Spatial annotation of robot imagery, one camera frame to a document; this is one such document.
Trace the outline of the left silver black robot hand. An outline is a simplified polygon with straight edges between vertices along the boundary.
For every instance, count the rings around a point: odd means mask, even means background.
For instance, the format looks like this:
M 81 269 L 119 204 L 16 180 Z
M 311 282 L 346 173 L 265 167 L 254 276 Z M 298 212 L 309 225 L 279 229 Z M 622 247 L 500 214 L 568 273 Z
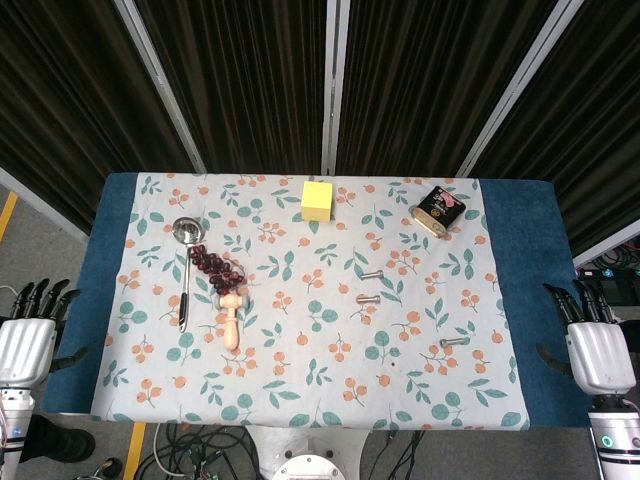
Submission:
M 66 313 L 81 291 L 70 281 L 54 284 L 44 278 L 19 290 L 10 312 L 1 317 L 1 387 L 31 389 L 49 374 L 70 368 L 89 351 L 82 346 L 73 354 L 57 355 L 66 325 Z

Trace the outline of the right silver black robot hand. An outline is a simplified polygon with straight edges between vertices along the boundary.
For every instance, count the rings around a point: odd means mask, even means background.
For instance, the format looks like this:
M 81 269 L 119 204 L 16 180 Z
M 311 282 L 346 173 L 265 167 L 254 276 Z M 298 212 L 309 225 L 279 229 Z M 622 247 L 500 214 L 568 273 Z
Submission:
M 556 358 L 542 343 L 538 356 L 587 395 L 622 396 L 636 385 L 623 329 L 598 288 L 580 280 L 574 285 L 579 300 L 564 288 L 543 285 L 560 316 L 569 360 Z

